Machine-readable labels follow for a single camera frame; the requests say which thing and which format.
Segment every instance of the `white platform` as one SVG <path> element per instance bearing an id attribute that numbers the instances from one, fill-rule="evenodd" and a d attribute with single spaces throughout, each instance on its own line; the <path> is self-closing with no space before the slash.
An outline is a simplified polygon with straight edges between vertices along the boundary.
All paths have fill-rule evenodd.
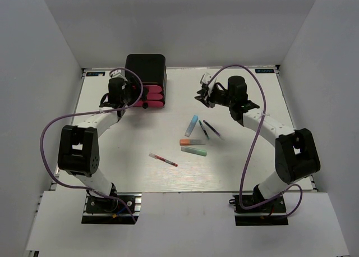
<path id="1" fill-rule="evenodd" d="M 100 168 L 119 192 L 238 191 L 254 132 L 235 122 L 228 108 L 219 105 L 213 109 L 206 108 L 194 99 L 200 89 L 202 75 L 216 71 L 206 68 L 168 69 L 165 107 L 129 109 L 119 123 L 101 136 Z M 245 70 L 225 70 L 218 81 L 227 87 L 227 79 L 232 75 L 241 75 L 246 79 L 249 99 L 262 107 L 259 89 Z M 291 126 L 276 75 L 256 76 L 265 91 L 267 112 Z M 108 79 L 108 71 L 106 76 L 85 77 L 76 112 L 98 109 L 101 97 L 108 92 Z M 200 120 L 207 120 L 225 137 L 225 141 L 221 141 L 208 129 L 210 142 L 200 146 L 208 151 L 207 157 L 180 151 L 179 140 L 186 138 L 184 134 L 194 114 Z M 74 123 L 84 119 L 76 117 Z M 198 124 L 191 138 L 205 138 Z M 178 163 L 178 167 L 149 157 L 149 152 Z M 274 148 L 260 137 L 247 172 L 245 190 L 252 190 L 273 171 Z M 61 172 L 60 179 L 80 185 L 66 172 Z M 305 190 L 312 190 L 309 179 L 302 180 L 300 185 Z"/>
<path id="2" fill-rule="evenodd" d="M 347 255 L 327 194 L 305 193 L 288 226 L 236 227 L 230 193 L 146 193 L 133 226 L 81 224 L 86 192 L 45 192 L 28 250 L 39 257 Z M 292 209 L 298 193 L 284 195 Z"/>

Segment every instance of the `black pen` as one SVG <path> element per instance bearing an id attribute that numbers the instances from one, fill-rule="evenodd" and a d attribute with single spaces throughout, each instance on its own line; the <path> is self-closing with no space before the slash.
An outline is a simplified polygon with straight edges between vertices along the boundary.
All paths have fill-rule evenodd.
<path id="1" fill-rule="evenodd" d="M 216 135 L 218 135 L 219 138 L 223 139 L 223 138 L 221 137 L 220 133 L 217 132 L 216 129 L 213 128 L 208 122 L 206 122 L 205 120 L 203 120 L 203 122 L 204 122 L 212 131 L 214 131 L 214 133 L 215 133 Z"/>
<path id="2" fill-rule="evenodd" d="M 209 136 L 208 136 L 208 134 L 207 134 L 206 129 L 204 129 L 204 126 L 203 126 L 202 122 L 201 122 L 200 120 L 199 120 L 198 122 L 199 122 L 199 124 L 200 124 L 200 126 L 201 126 L 201 128 L 202 128 L 202 130 L 203 130 L 203 132 L 204 132 L 204 134 L 207 136 L 207 139 L 209 140 Z"/>

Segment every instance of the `marker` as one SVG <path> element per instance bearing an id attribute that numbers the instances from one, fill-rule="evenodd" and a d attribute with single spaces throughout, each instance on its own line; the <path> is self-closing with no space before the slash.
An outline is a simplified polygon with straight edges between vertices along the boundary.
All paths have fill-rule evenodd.
<path id="1" fill-rule="evenodd" d="M 190 148 L 188 146 L 182 146 L 181 151 L 192 153 L 192 154 L 197 154 L 197 155 L 201 155 L 201 156 L 207 156 L 207 152 L 205 150 Z"/>
<path id="2" fill-rule="evenodd" d="M 200 120 L 199 120 L 198 122 L 200 123 L 200 126 L 201 126 L 201 128 L 202 128 L 204 134 L 206 135 L 207 139 L 209 140 L 209 136 L 208 136 L 208 134 L 207 134 L 207 132 L 206 132 L 206 129 L 204 129 L 204 126 L 203 126 L 202 122 L 201 122 Z"/>
<path id="3" fill-rule="evenodd" d="M 158 156 L 158 155 L 156 155 L 156 154 L 153 154 L 153 153 L 151 153 L 151 152 L 150 152 L 150 154 L 148 154 L 148 156 L 149 156 L 149 157 L 152 157 L 152 158 L 154 158 L 154 159 L 157 159 L 157 160 L 161 160 L 162 162 L 168 163 L 168 164 L 170 164 L 170 165 L 172 165 L 172 166 L 176 166 L 176 167 L 178 166 L 177 163 L 171 162 L 170 160 L 166 160 L 165 158 L 162 158 L 162 157 L 160 157 L 160 156 Z"/>
<path id="4" fill-rule="evenodd" d="M 193 131 L 193 128 L 196 126 L 197 121 L 198 121 L 198 116 L 194 115 L 193 118 L 192 118 L 192 121 L 190 122 L 190 124 L 189 124 L 189 126 L 187 128 L 185 136 L 190 137 L 190 135 L 191 135 L 191 133 Z"/>
<path id="5" fill-rule="evenodd" d="M 220 133 L 217 132 L 217 131 L 215 130 L 215 128 L 213 128 L 208 122 L 206 122 L 205 120 L 203 120 L 203 122 L 204 122 L 212 131 L 214 131 L 214 133 L 215 133 L 216 135 L 218 135 L 219 138 L 223 139 L 223 138 L 221 137 Z"/>
<path id="6" fill-rule="evenodd" d="M 181 139 L 179 141 L 180 146 L 194 146 L 194 145 L 205 145 L 206 141 L 201 139 Z"/>

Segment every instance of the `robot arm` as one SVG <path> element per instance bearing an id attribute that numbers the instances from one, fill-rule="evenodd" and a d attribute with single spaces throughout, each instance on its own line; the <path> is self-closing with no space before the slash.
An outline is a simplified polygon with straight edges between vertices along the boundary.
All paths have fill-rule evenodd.
<path id="1" fill-rule="evenodd" d="M 138 97 L 139 88 L 125 79 L 119 71 L 115 71 L 109 80 L 108 91 L 100 101 L 103 110 L 130 105 Z M 97 192 L 115 195 L 115 185 L 98 169 L 100 162 L 98 139 L 105 130 L 117 123 L 124 113 L 125 110 L 100 113 L 89 117 L 77 126 L 66 125 L 61 131 L 59 169 L 75 176 L 85 186 Z"/>
<path id="2" fill-rule="evenodd" d="M 257 131 L 262 116 L 265 116 L 260 135 L 275 147 L 275 172 L 255 186 L 254 198 L 257 203 L 270 199 L 284 191 L 289 184 L 319 171 L 319 158 L 308 129 L 295 130 L 262 114 L 259 106 L 248 100 L 247 85 L 241 76 L 231 76 L 227 89 L 215 80 L 208 84 L 209 80 L 209 74 L 202 77 L 202 89 L 195 97 L 205 106 L 213 108 L 219 104 L 228 107 L 235 121 L 254 131 Z"/>

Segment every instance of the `black metal base plate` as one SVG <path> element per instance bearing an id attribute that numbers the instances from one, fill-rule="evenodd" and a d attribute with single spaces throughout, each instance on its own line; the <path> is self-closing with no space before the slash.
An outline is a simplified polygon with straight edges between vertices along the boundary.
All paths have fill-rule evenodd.
<path id="1" fill-rule="evenodd" d="M 129 206 L 130 211 L 132 213 L 135 212 L 135 195 L 118 195 L 120 199 L 122 199 L 125 203 L 128 201 L 132 202 L 132 204 Z M 121 203 L 118 203 L 118 206 L 115 208 L 114 211 L 108 212 L 104 210 L 100 205 L 98 205 L 98 202 L 102 198 L 98 198 L 96 196 L 88 196 L 87 202 L 86 202 L 86 209 L 84 211 L 84 214 L 82 215 L 82 224 L 135 224 L 134 220 L 132 219 L 131 215 L 128 213 L 128 211 L 124 211 L 119 216 L 113 218 L 113 214 L 116 214 L 121 209 L 123 209 L 124 205 Z M 138 219 L 138 213 L 135 215 L 135 219 L 137 221 Z"/>
<path id="2" fill-rule="evenodd" d="M 288 225 L 288 219 L 285 216 L 286 205 L 283 197 L 279 197 L 268 205 L 260 206 L 258 208 L 245 210 L 242 209 L 239 202 L 239 195 L 235 195 L 235 221 L 236 226 L 280 226 Z M 243 205 L 254 205 L 252 195 L 243 195 Z"/>

